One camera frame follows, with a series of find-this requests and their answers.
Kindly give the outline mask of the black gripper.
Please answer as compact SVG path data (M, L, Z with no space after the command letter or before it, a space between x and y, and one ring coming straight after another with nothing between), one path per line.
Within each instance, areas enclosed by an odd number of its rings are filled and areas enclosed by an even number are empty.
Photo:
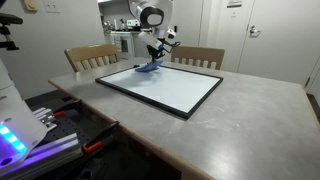
M156 48L152 47L151 45L148 45L147 50L148 50L148 53L151 56L153 61L164 56L164 53L163 53L164 48L163 47L156 49Z

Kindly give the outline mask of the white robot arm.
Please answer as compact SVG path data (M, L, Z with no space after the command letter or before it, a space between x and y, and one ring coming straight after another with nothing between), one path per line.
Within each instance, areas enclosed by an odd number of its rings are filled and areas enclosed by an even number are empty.
M173 0L128 0L131 14L144 27L151 28L152 32L140 32L138 37L147 44L147 49L152 61L164 56L164 44L172 46L165 40L165 35L170 39L176 33L169 27L173 15Z

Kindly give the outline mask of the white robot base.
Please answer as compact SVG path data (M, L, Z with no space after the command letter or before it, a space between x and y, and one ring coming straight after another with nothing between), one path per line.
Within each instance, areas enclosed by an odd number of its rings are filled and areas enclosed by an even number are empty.
M0 60L0 174L21 164L46 134Z

